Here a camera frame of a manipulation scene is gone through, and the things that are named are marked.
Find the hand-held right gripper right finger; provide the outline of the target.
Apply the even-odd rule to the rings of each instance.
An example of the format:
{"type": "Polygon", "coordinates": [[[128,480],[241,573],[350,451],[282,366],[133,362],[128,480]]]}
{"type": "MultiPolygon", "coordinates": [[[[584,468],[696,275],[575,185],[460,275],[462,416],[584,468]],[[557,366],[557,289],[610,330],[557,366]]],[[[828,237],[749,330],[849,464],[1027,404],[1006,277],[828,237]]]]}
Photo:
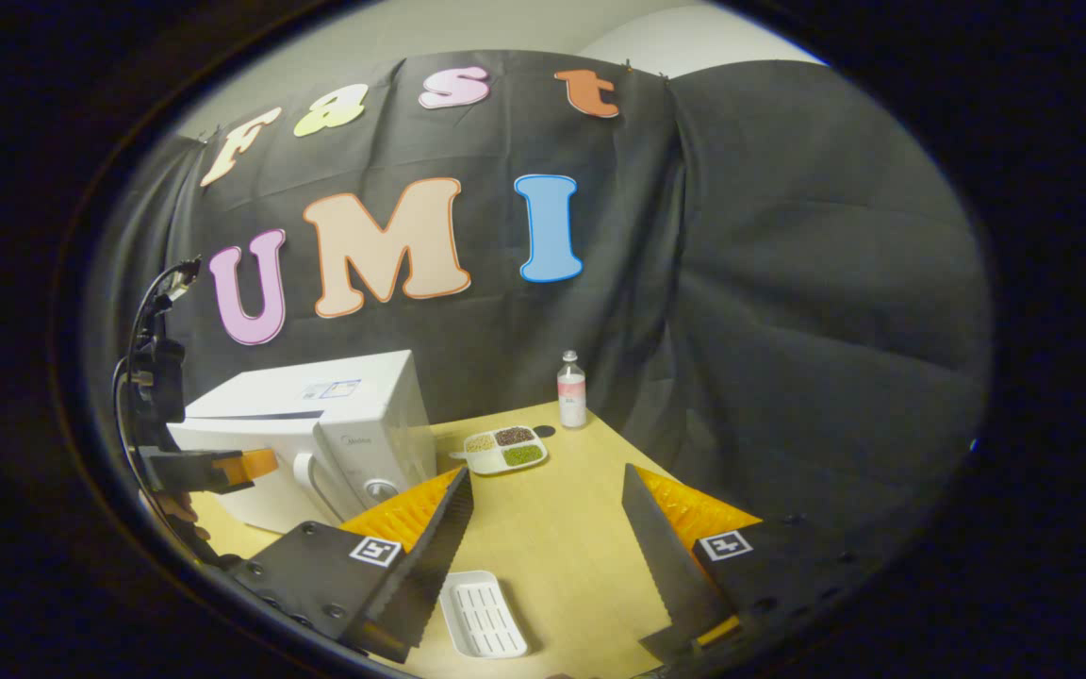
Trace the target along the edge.
{"type": "Polygon", "coordinates": [[[803,513],[754,516],[626,465],[622,510],[668,625],[642,639],[659,661],[752,661],[810,631],[866,576],[882,541],[803,513]]]}

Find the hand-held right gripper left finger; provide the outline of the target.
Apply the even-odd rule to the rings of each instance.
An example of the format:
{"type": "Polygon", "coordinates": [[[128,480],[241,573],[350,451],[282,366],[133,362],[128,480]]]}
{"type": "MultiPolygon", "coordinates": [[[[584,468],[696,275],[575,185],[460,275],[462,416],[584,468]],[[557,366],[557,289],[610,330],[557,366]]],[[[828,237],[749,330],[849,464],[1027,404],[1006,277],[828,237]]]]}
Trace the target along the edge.
{"type": "Polygon", "coordinates": [[[471,513],[469,469],[457,467],[344,528],[302,521],[227,573],[311,632],[404,662],[421,643],[471,513]]]}

